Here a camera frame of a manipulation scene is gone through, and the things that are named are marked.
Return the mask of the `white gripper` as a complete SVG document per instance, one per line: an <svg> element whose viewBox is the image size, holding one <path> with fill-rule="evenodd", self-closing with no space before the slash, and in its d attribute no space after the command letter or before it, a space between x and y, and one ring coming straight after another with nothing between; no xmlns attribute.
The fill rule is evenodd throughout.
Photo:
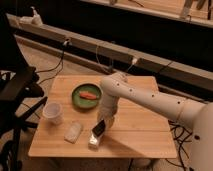
<svg viewBox="0 0 213 171"><path fill-rule="evenodd" d="M110 129L115 121L114 115L118 110L117 101L104 101L102 100L99 105L99 110L97 113L97 124L99 124L103 119L107 129Z"/></svg>

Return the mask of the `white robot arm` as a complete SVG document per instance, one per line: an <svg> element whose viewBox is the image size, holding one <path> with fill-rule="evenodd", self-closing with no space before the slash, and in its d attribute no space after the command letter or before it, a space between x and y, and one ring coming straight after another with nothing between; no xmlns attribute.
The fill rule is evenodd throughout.
<svg viewBox="0 0 213 171"><path fill-rule="evenodd" d="M213 102L204 104L184 97L150 89L139 89L127 83L127 76L117 72L100 81L103 91L98 121L113 123L120 98L128 99L193 132L189 171L213 171Z"/></svg>

